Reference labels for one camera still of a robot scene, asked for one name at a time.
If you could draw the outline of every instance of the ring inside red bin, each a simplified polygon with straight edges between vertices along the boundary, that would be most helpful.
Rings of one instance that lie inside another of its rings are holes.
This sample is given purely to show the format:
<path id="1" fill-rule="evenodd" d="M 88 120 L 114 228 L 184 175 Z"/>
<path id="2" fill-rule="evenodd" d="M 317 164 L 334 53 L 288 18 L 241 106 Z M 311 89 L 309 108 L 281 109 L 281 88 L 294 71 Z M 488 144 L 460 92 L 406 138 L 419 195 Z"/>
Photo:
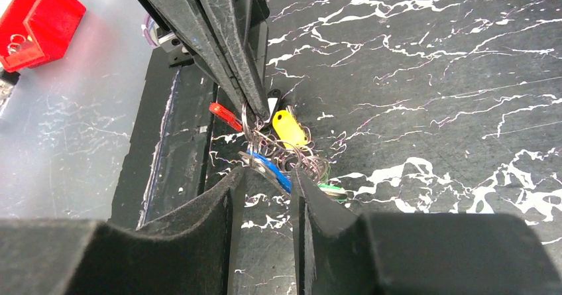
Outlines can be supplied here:
<path id="1" fill-rule="evenodd" d="M 85 11 L 78 0 L 12 0 L 0 18 L 0 63 L 11 73 L 62 58 Z"/>
<path id="2" fill-rule="evenodd" d="M 220 120 L 228 124 L 228 126 L 234 128 L 234 130 L 236 130 L 237 132 L 240 133 L 242 131 L 242 124 L 240 120 L 236 118 L 236 115 L 233 112 L 229 111 L 221 104 L 211 103 L 211 105 L 209 106 L 209 110 L 211 111 L 211 113 L 220 118 Z"/>

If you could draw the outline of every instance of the red tag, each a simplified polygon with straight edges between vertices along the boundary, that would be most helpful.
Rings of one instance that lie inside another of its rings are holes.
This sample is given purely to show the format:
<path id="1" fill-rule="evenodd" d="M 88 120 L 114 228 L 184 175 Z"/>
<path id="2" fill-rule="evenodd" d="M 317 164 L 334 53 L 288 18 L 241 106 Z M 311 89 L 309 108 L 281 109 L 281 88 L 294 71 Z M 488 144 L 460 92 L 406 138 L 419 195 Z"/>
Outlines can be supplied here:
<path id="1" fill-rule="evenodd" d="M 211 103 L 211 105 L 209 106 L 209 110 L 211 111 L 211 113 L 215 114 L 218 118 L 228 124 L 228 126 L 234 128 L 234 130 L 236 130 L 237 132 L 240 133 L 242 131 L 242 125 L 236 118 L 236 115 L 234 115 L 234 113 L 229 111 L 228 109 L 224 108 L 224 106 L 222 106 L 221 104 Z"/>

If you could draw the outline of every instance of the yellow tag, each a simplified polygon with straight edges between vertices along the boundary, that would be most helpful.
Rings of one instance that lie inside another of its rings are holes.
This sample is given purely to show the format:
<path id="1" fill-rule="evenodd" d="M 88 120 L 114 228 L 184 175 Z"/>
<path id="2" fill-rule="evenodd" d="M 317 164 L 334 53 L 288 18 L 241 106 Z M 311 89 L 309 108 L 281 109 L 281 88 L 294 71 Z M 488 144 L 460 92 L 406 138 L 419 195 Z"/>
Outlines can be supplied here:
<path id="1" fill-rule="evenodd" d="M 293 115 L 291 115 L 288 111 L 283 110 L 275 113 L 273 116 L 273 129 L 275 129 L 277 135 L 279 135 L 279 138 L 282 141 L 286 141 L 288 143 L 283 144 L 287 149 L 292 149 L 293 147 L 291 145 L 305 146 L 308 144 L 306 135 L 294 119 Z"/>

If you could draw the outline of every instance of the red bin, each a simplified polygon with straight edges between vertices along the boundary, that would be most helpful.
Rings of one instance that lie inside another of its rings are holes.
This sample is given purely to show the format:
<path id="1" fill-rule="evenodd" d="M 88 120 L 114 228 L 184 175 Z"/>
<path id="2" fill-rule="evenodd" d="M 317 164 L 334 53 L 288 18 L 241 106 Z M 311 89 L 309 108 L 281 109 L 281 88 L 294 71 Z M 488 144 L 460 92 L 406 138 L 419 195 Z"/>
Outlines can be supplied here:
<path id="1" fill-rule="evenodd" d="M 64 56 L 86 8 L 78 0 L 12 0 L 0 19 L 0 62 L 15 72 Z"/>

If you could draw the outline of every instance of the black marble table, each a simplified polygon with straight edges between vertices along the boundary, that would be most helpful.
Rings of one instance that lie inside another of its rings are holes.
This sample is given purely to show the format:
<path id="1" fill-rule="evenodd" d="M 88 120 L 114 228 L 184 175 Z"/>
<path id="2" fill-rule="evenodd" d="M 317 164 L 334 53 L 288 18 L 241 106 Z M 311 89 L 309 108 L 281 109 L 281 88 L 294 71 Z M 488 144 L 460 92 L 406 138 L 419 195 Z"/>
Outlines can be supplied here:
<path id="1" fill-rule="evenodd" d="M 562 270 L 562 0 L 270 6 L 266 82 L 311 129 L 346 206 L 512 213 Z M 243 140 L 216 124 L 207 186 Z M 256 181 L 246 211 L 236 293 L 295 294 L 288 201 Z"/>

